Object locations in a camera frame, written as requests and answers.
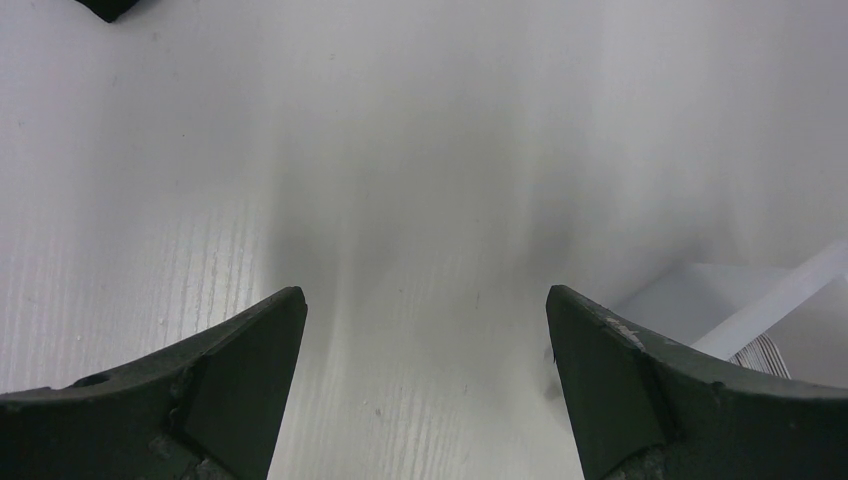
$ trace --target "scratch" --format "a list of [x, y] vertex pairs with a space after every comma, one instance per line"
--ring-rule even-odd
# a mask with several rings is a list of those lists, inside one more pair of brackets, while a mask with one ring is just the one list
[[636, 332], [625, 327], [621, 322], [619, 322], [618, 320], [616, 320], [612, 317], [607, 317], [606, 320], [607, 320], [607, 323], [609, 323], [612, 326], [612, 328], [616, 329], [618, 331], [618, 333], [624, 335], [628, 340], [633, 342], [633, 344], [636, 345], [637, 347], [639, 347], [640, 350], [645, 349], [645, 345], [643, 345], [642, 341], [639, 340], [639, 337], [636, 336]]

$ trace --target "black object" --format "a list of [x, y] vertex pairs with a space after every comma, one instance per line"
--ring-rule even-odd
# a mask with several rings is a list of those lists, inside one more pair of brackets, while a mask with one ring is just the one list
[[95, 15], [112, 23], [133, 7], [138, 0], [77, 0]]
[[306, 309], [288, 288], [68, 388], [0, 395], [0, 478], [265, 478]]
[[848, 390], [704, 355], [567, 287], [547, 314], [586, 480], [848, 478]]

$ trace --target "white surface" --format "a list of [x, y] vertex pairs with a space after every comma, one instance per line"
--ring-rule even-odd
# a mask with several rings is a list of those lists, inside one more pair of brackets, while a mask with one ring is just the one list
[[846, 10], [0, 0], [0, 390], [300, 284], [271, 478], [579, 478], [549, 285], [848, 235]]

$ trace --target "white plastic object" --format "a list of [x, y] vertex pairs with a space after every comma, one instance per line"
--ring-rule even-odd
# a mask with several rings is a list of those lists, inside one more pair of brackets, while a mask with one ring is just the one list
[[685, 264], [613, 310], [684, 345], [729, 360], [846, 273], [845, 241], [833, 243], [795, 269]]
[[692, 348], [727, 360], [798, 308], [825, 285], [848, 272], [848, 243], [831, 244], [781, 280], [766, 295], [730, 316]]

